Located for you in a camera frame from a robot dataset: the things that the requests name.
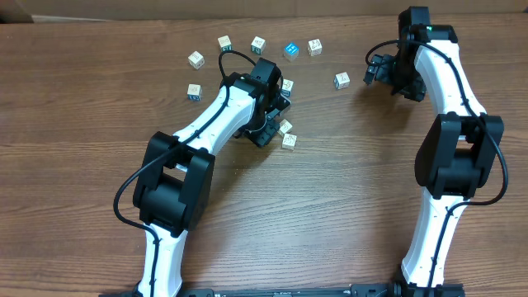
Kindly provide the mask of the block yellow C side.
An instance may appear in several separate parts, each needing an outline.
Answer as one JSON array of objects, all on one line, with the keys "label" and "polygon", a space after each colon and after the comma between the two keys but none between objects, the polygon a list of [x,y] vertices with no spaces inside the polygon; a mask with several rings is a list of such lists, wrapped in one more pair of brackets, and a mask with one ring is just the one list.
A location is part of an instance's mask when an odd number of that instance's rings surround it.
[{"label": "block yellow C side", "polygon": [[293,128],[293,125],[287,119],[283,119],[283,121],[280,123],[280,128],[278,129],[278,133],[280,136],[284,137],[286,134],[291,132],[292,128]]}]

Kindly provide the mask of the umbrella block blue side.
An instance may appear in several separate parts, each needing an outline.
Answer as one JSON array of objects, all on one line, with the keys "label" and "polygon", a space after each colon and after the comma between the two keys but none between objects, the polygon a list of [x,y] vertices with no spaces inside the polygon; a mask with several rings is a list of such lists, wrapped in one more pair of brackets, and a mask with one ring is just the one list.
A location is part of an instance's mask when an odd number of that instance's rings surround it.
[{"label": "umbrella block blue side", "polygon": [[282,81],[281,94],[284,97],[290,97],[293,91],[293,86],[294,86],[293,81],[284,78]]}]

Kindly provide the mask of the block green R number five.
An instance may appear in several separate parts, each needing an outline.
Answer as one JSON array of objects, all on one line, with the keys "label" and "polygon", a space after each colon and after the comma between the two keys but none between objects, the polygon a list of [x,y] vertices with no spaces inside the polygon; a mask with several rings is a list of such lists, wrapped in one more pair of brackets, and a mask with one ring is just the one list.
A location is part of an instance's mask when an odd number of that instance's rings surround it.
[{"label": "block green R number five", "polygon": [[284,134],[281,147],[283,149],[294,150],[297,136],[294,134]]}]

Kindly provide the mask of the block blue T side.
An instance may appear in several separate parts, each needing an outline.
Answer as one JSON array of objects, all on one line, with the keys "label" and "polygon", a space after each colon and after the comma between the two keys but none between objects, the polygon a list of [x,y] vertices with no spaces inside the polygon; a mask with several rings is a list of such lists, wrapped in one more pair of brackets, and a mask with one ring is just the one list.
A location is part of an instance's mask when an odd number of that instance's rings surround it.
[{"label": "block blue T side", "polygon": [[347,72],[338,73],[335,75],[333,83],[337,90],[347,88],[350,85],[350,78]]}]

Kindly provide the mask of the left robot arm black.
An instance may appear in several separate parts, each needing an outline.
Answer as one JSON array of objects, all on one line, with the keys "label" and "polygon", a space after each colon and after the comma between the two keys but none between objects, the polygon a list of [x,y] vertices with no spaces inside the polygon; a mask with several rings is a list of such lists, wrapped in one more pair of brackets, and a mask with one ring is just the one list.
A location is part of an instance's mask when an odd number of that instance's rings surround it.
[{"label": "left robot arm black", "polygon": [[149,140],[133,194],[147,239],[134,296],[178,294],[186,236],[208,204],[215,157],[233,135],[259,148],[270,143],[279,129],[276,117],[290,106],[280,79],[275,63],[259,59],[250,73],[225,78],[216,99],[186,128]]}]

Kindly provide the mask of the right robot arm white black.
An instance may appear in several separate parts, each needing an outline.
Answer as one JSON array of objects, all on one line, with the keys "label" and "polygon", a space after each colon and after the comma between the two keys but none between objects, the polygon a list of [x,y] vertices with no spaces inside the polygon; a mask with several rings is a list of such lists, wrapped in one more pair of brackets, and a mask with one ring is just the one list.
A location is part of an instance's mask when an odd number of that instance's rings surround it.
[{"label": "right robot arm white black", "polygon": [[475,97],[460,62],[455,29],[431,23],[427,7],[409,7],[398,16],[395,55],[365,56],[364,81],[391,86],[392,94],[412,101],[429,97],[436,114],[414,162],[422,204],[411,246],[398,280],[388,296],[462,296],[462,285],[444,282],[444,264],[464,210],[476,206],[475,192],[488,180],[494,162],[508,186],[507,164],[499,147],[504,132],[501,117],[489,115]]}]

